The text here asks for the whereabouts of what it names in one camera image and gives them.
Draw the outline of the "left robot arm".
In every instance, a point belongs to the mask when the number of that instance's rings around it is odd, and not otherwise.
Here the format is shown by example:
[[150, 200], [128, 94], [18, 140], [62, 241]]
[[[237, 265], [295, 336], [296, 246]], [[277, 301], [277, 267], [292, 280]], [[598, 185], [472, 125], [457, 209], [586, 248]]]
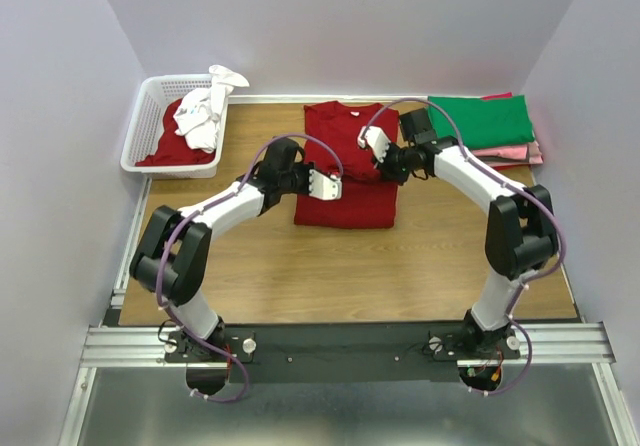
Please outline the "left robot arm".
[[225, 348], [224, 321], [201, 291], [211, 243], [266, 213], [284, 195], [341, 196], [341, 175], [326, 175], [314, 163], [298, 161], [302, 152], [292, 135], [273, 138], [227, 189], [182, 209], [157, 208], [142, 233], [129, 275], [155, 295], [157, 306], [182, 329], [188, 350], [201, 361], [233, 358]]

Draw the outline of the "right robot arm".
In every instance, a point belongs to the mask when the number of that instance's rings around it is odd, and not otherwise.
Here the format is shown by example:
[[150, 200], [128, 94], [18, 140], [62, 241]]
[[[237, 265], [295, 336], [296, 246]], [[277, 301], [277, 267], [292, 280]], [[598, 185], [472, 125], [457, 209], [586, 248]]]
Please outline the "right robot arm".
[[403, 184], [422, 172], [454, 186], [486, 215], [485, 286], [460, 330], [442, 343], [483, 357], [506, 340], [522, 293], [543, 276], [560, 250], [551, 195], [542, 186], [527, 187], [483, 164], [463, 145], [460, 133], [437, 135], [426, 110], [401, 115], [400, 127], [404, 146], [373, 124], [360, 133], [358, 143], [371, 150], [381, 176]]

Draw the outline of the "dark red t-shirt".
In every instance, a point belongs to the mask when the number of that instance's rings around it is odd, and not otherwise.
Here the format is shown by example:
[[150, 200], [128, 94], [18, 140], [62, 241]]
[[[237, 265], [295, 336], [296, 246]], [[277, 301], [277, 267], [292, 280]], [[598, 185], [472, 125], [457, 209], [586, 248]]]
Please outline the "dark red t-shirt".
[[396, 218], [398, 185], [381, 178], [357, 138], [369, 121], [395, 141], [399, 114], [380, 103], [347, 106], [330, 101], [304, 107], [304, 131], [327, 144], [343, 165], [342, 195], [322, 201], [299, 196], [294, 223], [339, 229], [389, 229]]

